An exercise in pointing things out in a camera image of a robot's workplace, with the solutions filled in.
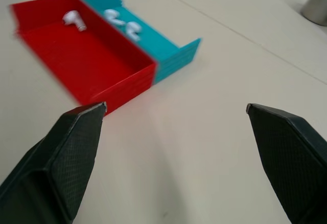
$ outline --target metal cylinder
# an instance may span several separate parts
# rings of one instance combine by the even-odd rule
[[[327,26],[327,0],[308,0],[301,13],[311,22]]]

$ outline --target wireless earbud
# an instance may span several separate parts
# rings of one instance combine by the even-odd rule
[[[140,37],[137,35],[137,33],[140,33],[142,30],[142,27],[136,23],[136,22],[128,22],[126,24],[126,34],[130,38],[132,38],[134,41],[139,41]]]
[[[82,20],[80,14],[76,10],[67,12],[63,16],[62,20],[65,22],[65,25],[71,25],[71,24],[76,25],[76,27],[79,31],[86,30],[86,25],[85,25],[84,21]]]
[[[119,12],[113,9],[107,9],[104,11],[104,16],[110,23],[117,26],[124,26],[125,25],[124,21],[116,19],[117,17],[119,17],[119,15],[120,15]]]

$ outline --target table surface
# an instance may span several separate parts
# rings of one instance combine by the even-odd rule
[[[0,182],[78,104],[14,35],[0,0]],[[327,31],[306,0],[124,0],[193,63],[104,118],[74,223],[289,223],[262,169],[247,103],[327,138]]]

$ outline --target red box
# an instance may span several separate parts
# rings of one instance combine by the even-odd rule
[[[12,5],[18,34],[82,104],[106,101],[107,114],[149,89],[155,62],[80,0]],[[62,23],[77,10],[87,30]]]

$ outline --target teal box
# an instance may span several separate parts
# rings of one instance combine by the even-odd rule
[[[175,71],[190,63],[199,47],[201,38],[179,48],[166,37],[154,30],[151,26],[130,12],[123,6],[122,0],[83,0],[104,19],[106,9],[114,9],[120,13],[119,20],[126,23],[134,21],[142,27],[142,32],[138,35],[139,41],[134,41],[136,45],[148,53],[156,62],[157,69],[153,84],[160,82],[170,76]],[[114,25],[123,34],[126,34],[125,26]]]

